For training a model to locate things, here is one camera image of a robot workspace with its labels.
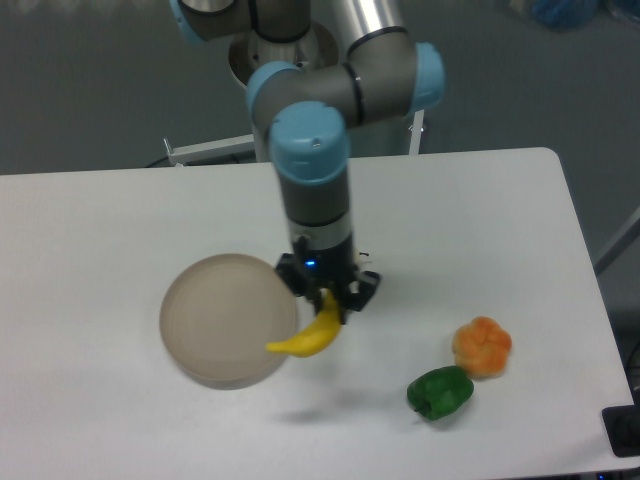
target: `white table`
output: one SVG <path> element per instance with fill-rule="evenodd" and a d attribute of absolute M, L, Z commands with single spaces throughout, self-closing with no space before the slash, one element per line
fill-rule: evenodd
<path fill-rule="evenodd" d="M 267 164 L 0 178 L 0 478 L 486 479 L 636 467 L 600 411 L 630 404 L 555 154 L 357 159 L 357 247 L 383 274 L 335 343 L 247 389 L 181 373 L 158 314 L 218 253 L 289 250 Z M 311 308 L 300 304 L 303 324 Z M 422 421 L 405 389 L 490 315 L 504 376 Z"/>

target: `banana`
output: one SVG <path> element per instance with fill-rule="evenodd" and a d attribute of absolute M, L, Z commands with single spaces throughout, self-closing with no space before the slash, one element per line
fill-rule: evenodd
<path fill-rule="evenodd" d="M 322 310 L 307 328 L 283 342 L 267 343 L 266 348 L 274 353 L 310 357 L 327 348 L 341 328 L 340 307 L 331 291 L 327 290 Z"/>

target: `orange pepper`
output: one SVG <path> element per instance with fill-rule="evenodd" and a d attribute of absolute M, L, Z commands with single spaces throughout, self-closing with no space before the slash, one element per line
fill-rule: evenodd
<path fill-rule="evenodd" d="M 489 317 L 476 317 L 453 336 L 456 365 L 473 377 L 500 374 L 507 366 L 511 336 Z"/>

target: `beige bowl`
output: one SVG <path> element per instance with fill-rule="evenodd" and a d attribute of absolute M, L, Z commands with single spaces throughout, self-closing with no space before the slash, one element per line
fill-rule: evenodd
<path fill-rule="evenodd" d="M 174 360 L 214 388 L 241 388 L 274 372 L 285 356 L 265 344 L 292 336 L 295 298 L 271 265 L 225 254 L 187 268 L 162 302 L 160 332 Z"/>

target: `green pepper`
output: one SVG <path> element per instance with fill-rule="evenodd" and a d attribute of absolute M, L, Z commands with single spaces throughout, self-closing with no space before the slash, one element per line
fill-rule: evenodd
<path fill-rule="evenodd" d="M 428 420 L 437 420 L 455 412 L 469 400 L 473 382 L 458 366 L 438 368 L 411 382 L 407 399 Z"/>

